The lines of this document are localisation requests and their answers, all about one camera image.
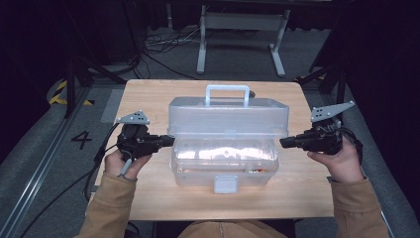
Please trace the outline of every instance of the hand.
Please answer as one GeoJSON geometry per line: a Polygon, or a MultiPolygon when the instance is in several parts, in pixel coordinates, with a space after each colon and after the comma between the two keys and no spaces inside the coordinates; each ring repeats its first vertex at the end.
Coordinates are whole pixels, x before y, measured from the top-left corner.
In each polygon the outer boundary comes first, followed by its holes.
{"type": "MultiPolygon", "coordinates": [[[[136,179],[139,171],[151,159],[151,157],[152,155],[137,158],[134,162],[131,163],[124,176],[127,179],[136,179]]],[[[105,172],[114,176],[118,176],[121,173],[123,166],[125,165],[125,162],[122,159],[123,154],[119,150],[116,150],[106,156],[105,172]]]]}
{"type": "Polygon", "coordinates": [[[343,136],[343,148],[336,155],[329,156],[308,152],[308,157],[327,167],[337,182],[352,182],[364,179],[356,147],[343,136]]]}

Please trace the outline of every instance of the white handle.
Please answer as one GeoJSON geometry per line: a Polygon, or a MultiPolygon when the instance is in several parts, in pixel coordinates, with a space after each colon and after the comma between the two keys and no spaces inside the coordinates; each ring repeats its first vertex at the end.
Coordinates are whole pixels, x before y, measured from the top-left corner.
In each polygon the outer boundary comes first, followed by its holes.
{"type": "Polygon", "coordinates": [[[246,85],[216,85],[209,84],[206,87],[206,107],[210,106],[211,90],[229,90],[229,91],[245,91],[244,93],[244,107],[248,107],[250,100],[250,88],[246,85]]]}

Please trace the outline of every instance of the box latch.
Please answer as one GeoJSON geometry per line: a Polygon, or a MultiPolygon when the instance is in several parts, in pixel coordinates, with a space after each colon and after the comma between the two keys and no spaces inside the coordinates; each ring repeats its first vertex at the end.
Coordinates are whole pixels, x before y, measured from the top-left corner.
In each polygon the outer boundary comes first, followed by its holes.
{"type": "Polygon", "coordinates": [[[214,177],[215,193],[236,193],[238,192],[237,176],[218,176],[214,177]]]}

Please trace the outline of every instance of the wooden table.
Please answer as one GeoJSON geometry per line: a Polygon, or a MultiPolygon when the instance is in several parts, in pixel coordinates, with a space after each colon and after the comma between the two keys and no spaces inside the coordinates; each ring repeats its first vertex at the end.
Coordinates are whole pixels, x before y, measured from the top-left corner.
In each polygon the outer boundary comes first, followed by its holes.
{"type": "MultiPolygon", "coordinates": [[[[245,84],[256,97],[272,98],[289,106],[289,135],[311,127],[310,109],[302,89],[293,82],[130,80],[117,118],[142,109],[151,120],[151,134],[167,134],[168,104],[177,96],[205,96],[208,84],[245,84]]],[[[118,127],[108,146],[121,132],[118,127]]],[[[265,219],[333,216],[327,169],[300,149],[277,144],[279,171],[265,186],[240,186],[234,194],[216,194],[213,187],[179,186],[169,167],[171,148],[154,154],[139,174],[131,220],[265,219]]],[[[96,184],[100,182],[100,169],[96,184]]]]}

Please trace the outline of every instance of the clear plastic storage box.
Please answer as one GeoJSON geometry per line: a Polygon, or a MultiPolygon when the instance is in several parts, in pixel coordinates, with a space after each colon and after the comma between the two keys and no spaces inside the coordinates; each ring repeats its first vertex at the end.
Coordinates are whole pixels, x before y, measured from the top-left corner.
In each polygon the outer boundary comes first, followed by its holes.
{"type": "Polygon", "coordinates": [[[205,97],[169,104],[170,166],[179,185],[214,186],[217,193],[264,185],[279,168],[275,140],[288,136],[288,107],[249,98],[244,85],[208,85],[205,97]],[[244,98],[213,98],[212,90],[244,90],[244,98]]]}

